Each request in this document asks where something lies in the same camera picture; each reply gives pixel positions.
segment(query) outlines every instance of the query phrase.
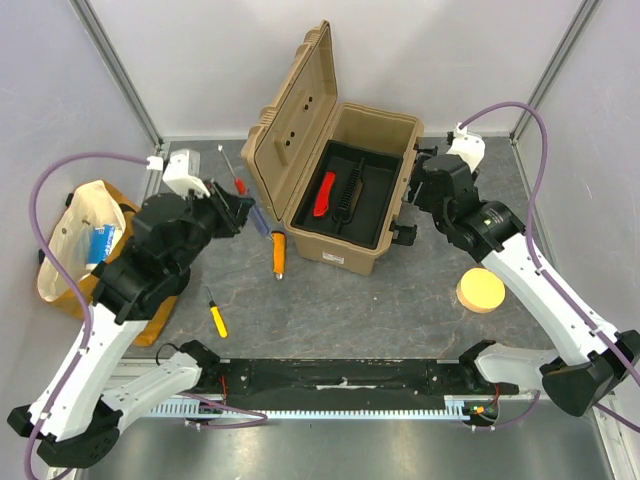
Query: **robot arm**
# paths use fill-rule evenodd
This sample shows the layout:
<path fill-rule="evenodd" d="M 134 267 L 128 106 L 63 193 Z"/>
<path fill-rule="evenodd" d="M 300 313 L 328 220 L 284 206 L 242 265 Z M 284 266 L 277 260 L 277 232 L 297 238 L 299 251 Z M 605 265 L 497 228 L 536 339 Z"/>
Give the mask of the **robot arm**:
<path fill-rule="evenodd" d="M 152 159 L 161 170 L 160 159 Z M 179 295 L 189 267 L 213 238 L 233 237 L 245 224 L 253 200 L 227 194 L 197 178 L 199 155 L 179 150 L 163 175 L 174 193 L 150 197 L 133 217 L 133 235 L 121 254 L 92 272 L 93 329 L 79 350 L 82 330 L 55 377 L 31 405 L 13 409 L 8 422 L 29 436 L 43 420 L 38 454 L 50 466 L 87 468 L 103 458 L 119 435 L 166 398 L 217 380 L 219 357 L 197 341 L 182 345 L 169 361 L 128 385 L 104 392 L 117 362 L 160 305 Z M 81 354 L 49 412 L 43 413 L 63 373 Z"/>
<path fill-rule="evenodd" d="M 507 382 L 544 390 L 564 411 L 580 416 L 617 386 L 627 372 L 596 332 L 540 275 L 527 250 L 522 222 L 504 204 L 480 200 L 472 171 L 479 163 L 475 140 L 482 140 L 470 134 L 466 137 L 467 144 L 461 145 L 456 131 L 450 140 L 458 140 L 458 145 L 446 155 L 423 152 L 418 156 L 408 199 L 432 214 L 436 228 L 449 243 L 468 252 L 515 293 L 555 349 L 516 349 L 484 341 L 463 354 L 460 361 L 468 366 L 470 384 Z M 537 248 L 535 251 L 541 268 L 589 312 L 598 330 L 635 364 L 640 358 L 638 332 L 619 333 L 569 287 Z"/>

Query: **tan hard case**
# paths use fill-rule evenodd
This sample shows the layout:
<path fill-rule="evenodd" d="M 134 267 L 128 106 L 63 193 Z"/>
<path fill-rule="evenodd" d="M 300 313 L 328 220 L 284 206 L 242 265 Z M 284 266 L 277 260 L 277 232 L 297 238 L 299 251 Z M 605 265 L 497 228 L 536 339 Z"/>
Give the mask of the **tan hard case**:
<path fill-rule="evenodd" d="M 249 130 L 242 158 L 257 183 L 262 205 L 282 223 L 302 257 L 369 275 L 375 260 L 391 246 L 423 125 L 410 115 L 337 104 L 337 97 L 331 30 L 329 22 L 323 21 L 306 34 L 289 75 L 272 103 L 260 112 L 260 122 Z M 383 230 L 373 249 L 292 226 L 329 140 L 402 156 Z"/>

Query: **yellow screwdriver handle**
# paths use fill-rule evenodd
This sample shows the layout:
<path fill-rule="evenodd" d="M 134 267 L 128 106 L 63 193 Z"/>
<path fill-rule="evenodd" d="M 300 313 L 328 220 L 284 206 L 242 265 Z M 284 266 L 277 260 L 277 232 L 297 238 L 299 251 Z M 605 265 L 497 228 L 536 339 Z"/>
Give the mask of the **yellow screwdriver handle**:
<path fill-rule="evenodd" d="M 287 237 L 282 232 L 273 231 L 271 238 L 273 239 L 273 273 L 278 280 L 282 280 L 286 263 Z"/>
<path fill-rule="evenodd" d="M 221 338 L 227 338 L 227 326 L 224 324 L 224 319 L 222 315 L 220 315 L 220 309 L 218 309 L 217 305 L 211 307 L 211 316 L 213 317 L 213 321 L 216 324 L 216 328 L 218 329 L 218 333 Z"/>

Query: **black wire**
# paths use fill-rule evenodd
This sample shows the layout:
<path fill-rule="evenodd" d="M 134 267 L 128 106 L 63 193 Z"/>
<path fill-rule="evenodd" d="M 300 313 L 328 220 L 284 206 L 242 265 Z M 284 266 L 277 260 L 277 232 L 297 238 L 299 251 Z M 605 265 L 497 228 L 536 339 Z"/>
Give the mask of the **black wire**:
<path fill-rule="evenodd" d="M 158 349 L 158 351 L 156 352 L 156 365 L 158 365 L 158 366 L 160 366 L 160 359 L 159 359 L 160 352 L 161 352 L 161 351 L 162 351 L 162 349 L 163 349 L 164 347 L 166 347 L 166 346 L 173 347 L 173 348 L 175 349 L 175 351 L 176 351 L 176 352 L 179 352 L 179 351 L 180 351 L 180 349 L 176 346 L 176 344 L 175 344 L 175 343 L 167 342 L 167 343 L 165 343 L 164 345 L 161 345 L 161 346 L 160 346 L 160 348 Z"/>

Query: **case label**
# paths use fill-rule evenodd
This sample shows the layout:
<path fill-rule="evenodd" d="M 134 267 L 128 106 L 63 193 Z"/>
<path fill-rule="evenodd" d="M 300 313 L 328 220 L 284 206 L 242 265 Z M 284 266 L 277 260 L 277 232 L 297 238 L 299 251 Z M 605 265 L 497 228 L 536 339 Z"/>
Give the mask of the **case label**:
<path fill-rule="evenodd" d="M 330 262 L 336 262 L 340 265 L 344 264 L 344 257 L 338 257 L 337 255 L 333 255 L 331 253 L 322 252 L 322 258 L 325 260 L 329 260 Z"/>

